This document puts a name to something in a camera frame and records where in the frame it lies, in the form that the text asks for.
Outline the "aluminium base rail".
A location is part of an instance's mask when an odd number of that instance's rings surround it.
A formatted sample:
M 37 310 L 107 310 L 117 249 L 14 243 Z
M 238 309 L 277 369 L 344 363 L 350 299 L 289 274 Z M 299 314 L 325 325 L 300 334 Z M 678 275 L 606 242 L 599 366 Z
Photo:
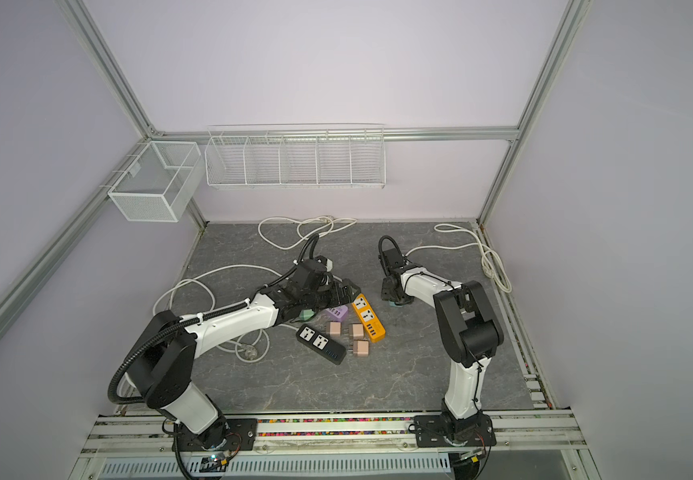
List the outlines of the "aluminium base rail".
M 437 412 L 232 415 L 224 446 L 172 436 L 160 416 L 100 417 L 74 479 L 234 479 L 453 474 L 489 455 L 556 451 L 573 479 L 600 476 L 569 410 L 493 411 L 462 440 L 444 436 Z

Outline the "orange power strip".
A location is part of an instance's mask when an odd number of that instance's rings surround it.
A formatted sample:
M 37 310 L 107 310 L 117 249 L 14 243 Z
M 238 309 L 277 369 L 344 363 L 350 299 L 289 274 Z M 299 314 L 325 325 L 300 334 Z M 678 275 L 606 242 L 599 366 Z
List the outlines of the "orange power strip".
M 352 306 L 363 324 L 370 342 L 376 343 L 386 337 L 386 329 L 364 294 L 359 294 Z

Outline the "white mesh box basket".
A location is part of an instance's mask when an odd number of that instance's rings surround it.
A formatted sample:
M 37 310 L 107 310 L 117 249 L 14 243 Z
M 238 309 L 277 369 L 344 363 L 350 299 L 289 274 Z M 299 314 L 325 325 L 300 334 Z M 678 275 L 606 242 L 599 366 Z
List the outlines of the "white mesh box basket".
M 205 173 L 198 143 L 151 141 L 110 186 L 108 197 L 130 222 L 176 223 Z

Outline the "black power strip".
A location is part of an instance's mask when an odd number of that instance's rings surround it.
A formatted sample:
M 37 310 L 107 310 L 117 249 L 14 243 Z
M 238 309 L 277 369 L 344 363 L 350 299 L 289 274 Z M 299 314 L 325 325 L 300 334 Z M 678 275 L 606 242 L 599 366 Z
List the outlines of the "black power strip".
M 334 365 L 342 364 L 347 355 L 344 345 L 308 325 L 298 328 L 296 340 Z

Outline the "purple power strip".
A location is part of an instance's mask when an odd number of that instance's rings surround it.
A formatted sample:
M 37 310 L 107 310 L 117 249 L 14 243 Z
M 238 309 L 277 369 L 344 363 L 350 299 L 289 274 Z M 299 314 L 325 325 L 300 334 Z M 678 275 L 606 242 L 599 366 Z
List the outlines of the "purple power strip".
M 344 320 L 344 318 L 347 317 L 349 311 L 350 311 L 350 308 L 348 308 L 348 306 L 346 306 L 346 305 L 336 306 L 336 307 L 332 307 L 332 308 L 328 308 L 328 309 L 324 310 L 324 312 L 326 312 L 326 314 L 328 314 L 328 316 L 330 316 L 330 318 L 332 318 L 332 320 L 338 321 L 338 322 L 342 322 L 342 320 Z

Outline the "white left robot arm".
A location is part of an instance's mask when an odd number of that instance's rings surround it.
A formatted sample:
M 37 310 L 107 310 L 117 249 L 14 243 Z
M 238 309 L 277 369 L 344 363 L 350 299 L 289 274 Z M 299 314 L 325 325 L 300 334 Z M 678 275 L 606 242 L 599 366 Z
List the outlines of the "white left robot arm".
M 144 403 L 176 422 L 202 449 L 222 446 L 228 421 L 216 403 L 192 381 L 194 360 L 244 334 L 282 325 L 304 310 L 314 312 L 353 303 L 361 294 L 348 279 L 312 288 L 268 286 L 252 298 L 212 312 L 156 314 L 108 384 L 116 405 Z

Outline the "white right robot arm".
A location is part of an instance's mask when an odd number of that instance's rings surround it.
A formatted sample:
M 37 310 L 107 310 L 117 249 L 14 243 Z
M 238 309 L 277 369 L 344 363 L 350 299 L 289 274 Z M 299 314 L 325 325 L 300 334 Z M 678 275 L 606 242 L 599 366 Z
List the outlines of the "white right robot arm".
M 420 430 L 454 446 L 494 446 L 493 422 L 482 408 L 481 394 L 488 366 L 505 336 L 484 286 L 448 280 L 421 266 L 386 267 L 384 274 L 384 300 L 397 305 L 419 300 L 435 310 L 451 360 L 441 414 L 434 424 L 420 424 Z

